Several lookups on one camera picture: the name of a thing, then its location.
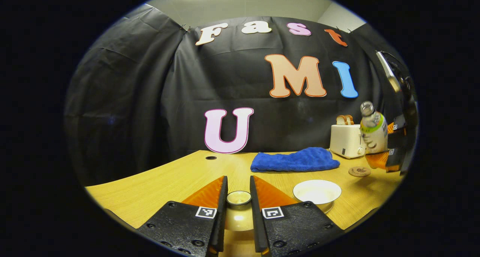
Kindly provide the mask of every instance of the coaster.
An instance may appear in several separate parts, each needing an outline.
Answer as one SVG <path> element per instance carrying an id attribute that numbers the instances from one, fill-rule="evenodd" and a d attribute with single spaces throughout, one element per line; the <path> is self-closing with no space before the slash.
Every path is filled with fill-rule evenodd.
<path id="1" fill-rule="evenodd" d="M 372 171 L 367 167 L 352 167 L 348 170 L 348 173 L 356 177 L 364 177 L 370 175 Z"/>

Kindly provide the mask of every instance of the water bottle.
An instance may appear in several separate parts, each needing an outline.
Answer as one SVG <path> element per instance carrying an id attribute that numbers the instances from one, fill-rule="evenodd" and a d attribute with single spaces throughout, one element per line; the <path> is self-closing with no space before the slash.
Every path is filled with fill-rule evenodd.
<path id="1" fill-rule="evenodd" d="M 377 112 L 370 101 L 365 101 L 360 105 L 362 119 L 360 122 L 360 131 L 367 148 L 365 154 L 381 153 L 388 150 L 387 141 L 389 133 L 387 131 L 387 122 L 385 117 Z"/>

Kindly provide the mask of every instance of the blue cloth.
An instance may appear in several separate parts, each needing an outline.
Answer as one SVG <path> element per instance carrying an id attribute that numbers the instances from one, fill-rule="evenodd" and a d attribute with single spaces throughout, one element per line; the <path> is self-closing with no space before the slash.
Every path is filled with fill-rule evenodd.
<path id="1" fill-rule="evenodd" d="M 340 161 L 334 160 L 330 151 L 321 147 L 309 147 L 290 155 L 258 153 L 250 170 L 266 171 L 319 171 L 338 168 Z"/>

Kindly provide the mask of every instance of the toaster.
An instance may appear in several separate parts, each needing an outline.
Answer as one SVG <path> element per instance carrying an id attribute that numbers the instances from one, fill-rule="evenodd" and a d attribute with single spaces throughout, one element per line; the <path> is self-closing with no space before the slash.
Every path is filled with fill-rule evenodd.
<path id="1" fill-rule="evenodd" d="M 358 125 L 332 125 L 330 151 L 344 158 L 358 158 L 365 155 L 366 144 Z"/>

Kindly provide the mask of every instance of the wooden table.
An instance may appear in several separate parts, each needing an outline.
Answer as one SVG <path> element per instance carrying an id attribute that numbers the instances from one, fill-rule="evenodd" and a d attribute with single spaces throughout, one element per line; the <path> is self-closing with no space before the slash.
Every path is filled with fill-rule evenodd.
<path id="1" fill-rule="evenodd" d="M 372 209 L 381 206 L 402 180 L 399 172 L 386 173 L 380 168 L 372 169 L 367 177 L 354 177 L 348 173 L 350 167 L 370 168 L 365 157 L 346 159 L 336 154 L 333 154 L 333 158 L 340 161 L 340 166 L 333 170 L 252 173 L 250 165 L 256 155 L 197 151 L 146 172 L 86 187 L 86 190 L 103 208 L 111 210 L 134 228 L 139 228 L 166 202 L 181 202 L 222 175 L 228 176 L 228 192 L 250 192 L 250 175 L 256 175 L 293 198 L 292 191 L 296 184 L 312 179 L 329 180 L 341 187 L 342 194 L 326 214 L 340 228 L 346 229 Z M 207 160 L 207 156 L 216 156 L 217 159 Z M 225 230 L 224 251 L 220 256 L 259 257 L 260 253 L 255 252 L 253 231 Z"/>

